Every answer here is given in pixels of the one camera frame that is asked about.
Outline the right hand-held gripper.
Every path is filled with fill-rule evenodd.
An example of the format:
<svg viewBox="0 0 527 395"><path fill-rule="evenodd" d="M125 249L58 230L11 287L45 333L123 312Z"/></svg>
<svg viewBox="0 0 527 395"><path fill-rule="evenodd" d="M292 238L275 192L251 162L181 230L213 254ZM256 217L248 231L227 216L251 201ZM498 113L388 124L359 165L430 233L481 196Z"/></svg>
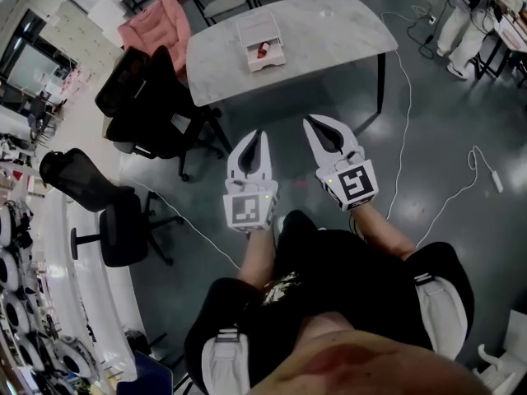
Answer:
<svg viewBox="0 0 527 395"><path fill-rule="evenodd" d="M323 190L341 211L370 202L379 192L373 164L352 130L334 118L309 114L303 127L317 165L315 174ZM343 156L334 163L335 156Z"/></svg>

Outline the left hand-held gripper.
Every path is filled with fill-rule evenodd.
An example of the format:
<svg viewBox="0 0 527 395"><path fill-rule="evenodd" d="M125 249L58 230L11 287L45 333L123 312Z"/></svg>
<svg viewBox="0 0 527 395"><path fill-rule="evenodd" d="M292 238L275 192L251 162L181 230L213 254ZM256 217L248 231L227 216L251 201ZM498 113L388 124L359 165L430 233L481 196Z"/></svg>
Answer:
<svg viewBox="0 0 527 395"><path fill-rule="evenodd" d="M247 180L251 174L262 180ZM223 202L228 227L242 233L270 230L277 208L278 183L272 180L265 131L256 129L238 142L227 160L227 177Z"/></svg>

